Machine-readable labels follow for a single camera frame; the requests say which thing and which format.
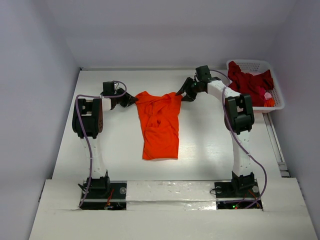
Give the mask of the orange t shirt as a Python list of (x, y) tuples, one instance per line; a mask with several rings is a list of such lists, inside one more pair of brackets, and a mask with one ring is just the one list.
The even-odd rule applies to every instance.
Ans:
[(182, 96), (175, 92), (154, 96), (143, 91), (135, 97), (144, 140), (142, 158), (177, 159)]

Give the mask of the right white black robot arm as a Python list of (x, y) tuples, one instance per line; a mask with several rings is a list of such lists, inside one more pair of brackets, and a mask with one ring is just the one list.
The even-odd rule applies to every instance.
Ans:
[(232, 138), (231, 180), (215, 182), (214, 195), (225, 199), (244, 198), (256, 183), (249, 151), (250, 132), (255, 122), (251, 96), (241, 94), (220, 78), (213, 77), (207, 65), (197, 67), (195, 76), (188, 77), (176, 95), (184, 95), (184, 102), (193, 102), (202, 92), (221, 101), (224, 123)]

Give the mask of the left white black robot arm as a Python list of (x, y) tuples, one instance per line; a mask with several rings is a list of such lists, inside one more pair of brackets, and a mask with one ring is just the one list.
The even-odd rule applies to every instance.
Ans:
[(105, 81), (99, 95), (78, 94), (74, 102), (72, 130), (80, 138), (89, 161), (88, 178), (80, 184), (85, 196), (97, 194), (104, 198), (111, 192), (111, 183), (104, 163), (99, 136), (104, 127), (104, 112), (113, 110), (116, 105), (130, 107), (138, 99), (127, 92), (121, 81)]

